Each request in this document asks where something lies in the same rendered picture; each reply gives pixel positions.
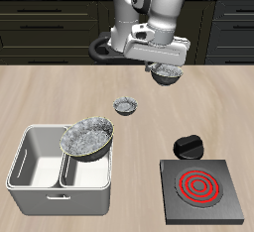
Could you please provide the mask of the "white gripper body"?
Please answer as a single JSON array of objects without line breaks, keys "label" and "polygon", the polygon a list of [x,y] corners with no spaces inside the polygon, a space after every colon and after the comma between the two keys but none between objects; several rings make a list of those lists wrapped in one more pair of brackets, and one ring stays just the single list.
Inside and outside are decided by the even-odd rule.
[{"label": "white gripper body", "polygon": [[129,36],[124,48],[124,57],[183,66],[190,46],[191,42],[188,39],[180,37],[174,37],[170,44],[162,46]]}]

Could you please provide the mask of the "medium grey speckled bowl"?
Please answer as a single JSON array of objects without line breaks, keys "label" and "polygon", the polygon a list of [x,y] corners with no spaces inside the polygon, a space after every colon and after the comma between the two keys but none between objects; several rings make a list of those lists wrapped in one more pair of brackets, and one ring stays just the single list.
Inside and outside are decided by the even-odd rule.
[{"label": "medium grey speckled bowl", "polygon": [[176,83],[184,74],[178,66],[157,62],[150,65],[150,71],[153,79],[164,86]]}]

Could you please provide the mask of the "small grey fluted bowl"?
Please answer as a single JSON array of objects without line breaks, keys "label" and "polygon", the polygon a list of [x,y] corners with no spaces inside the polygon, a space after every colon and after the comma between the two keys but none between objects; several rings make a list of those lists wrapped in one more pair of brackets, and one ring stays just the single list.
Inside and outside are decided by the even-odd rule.
[{"label": "small grey fluted bowl", "polygon": [[133,114],[138,107],[138,102],[133,97],[121,96],[113,101],[113,108],[122,116]]}]

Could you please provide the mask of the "large grey speckled bowl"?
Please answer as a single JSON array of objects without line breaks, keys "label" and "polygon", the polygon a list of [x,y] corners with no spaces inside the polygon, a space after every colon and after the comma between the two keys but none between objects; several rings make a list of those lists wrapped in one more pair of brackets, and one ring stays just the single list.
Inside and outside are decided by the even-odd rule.
[{"label": "large grey speckled bowl", "polygon": [[114,125],[105,117],[88,117],[68,127],[60,140],[61,150],[79,162],[104,157],[113,141]]}]

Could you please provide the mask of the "dark grey kitchen cupboard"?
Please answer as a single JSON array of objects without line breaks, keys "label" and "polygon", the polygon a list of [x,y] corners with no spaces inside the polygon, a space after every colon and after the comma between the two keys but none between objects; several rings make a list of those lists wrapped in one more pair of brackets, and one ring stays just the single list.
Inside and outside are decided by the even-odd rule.
[{"label": "dark grey kitchen cupboard", "polygon": [[218,0],[205,64],[254,65],[254,0]]}]

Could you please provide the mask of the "round black knob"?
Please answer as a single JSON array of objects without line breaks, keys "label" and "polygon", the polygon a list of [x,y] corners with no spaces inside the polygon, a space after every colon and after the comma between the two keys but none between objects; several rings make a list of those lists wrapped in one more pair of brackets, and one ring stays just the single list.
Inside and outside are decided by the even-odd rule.
[{"label": "round black knob", "polygon": [[203,143],[198,135],[177,139],[173,147],[174,154],[180,160],[200,160],[203,156]]}]

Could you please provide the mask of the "dark olive kitchen cupboard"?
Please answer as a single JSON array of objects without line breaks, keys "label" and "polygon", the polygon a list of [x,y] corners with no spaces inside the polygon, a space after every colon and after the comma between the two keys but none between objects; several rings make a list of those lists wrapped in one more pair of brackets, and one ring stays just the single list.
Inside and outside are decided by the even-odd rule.
[{"label": "dark olive kitchen cupboard", "polygon": [[[186,0],[175,35],[190,40],[186,64],[203,64],[214,1]],[[93,64],[88,47],[110,32],[112,0],[0,1],[1,64]]]}]

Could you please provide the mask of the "dark grey stove plate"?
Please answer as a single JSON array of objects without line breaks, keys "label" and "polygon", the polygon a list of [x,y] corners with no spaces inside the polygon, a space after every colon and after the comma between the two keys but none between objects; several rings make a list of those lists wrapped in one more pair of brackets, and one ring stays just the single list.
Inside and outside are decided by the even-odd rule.
[{"label": "dark grey stove plate", "polygon": [[225,160],[160,160],[167,225],[241,225]]}]

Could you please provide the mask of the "white two-bin basket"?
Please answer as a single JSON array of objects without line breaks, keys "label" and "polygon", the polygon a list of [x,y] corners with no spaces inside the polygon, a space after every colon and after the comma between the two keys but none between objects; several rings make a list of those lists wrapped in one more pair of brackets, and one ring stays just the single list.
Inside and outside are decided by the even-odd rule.
[{"label": "white two-bin basket", "polygon": [[109,210],[112,153],[83,163],[60,148],[66,125],[31,125],[21,139],[6,187],[26,215],[104,215]]}]

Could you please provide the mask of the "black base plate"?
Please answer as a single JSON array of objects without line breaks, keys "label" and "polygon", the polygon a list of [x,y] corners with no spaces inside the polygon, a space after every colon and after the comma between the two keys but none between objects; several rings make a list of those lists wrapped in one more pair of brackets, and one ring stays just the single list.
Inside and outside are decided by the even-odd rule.
[{"label": "black base plate", "polygon": [[110,38],[111,34],[109,32],[102,32],[90,44],[88,54],[94,62],[97,64],[133,64],[132,59],[124,57],[122,53],[114,51],[108,45]]}]

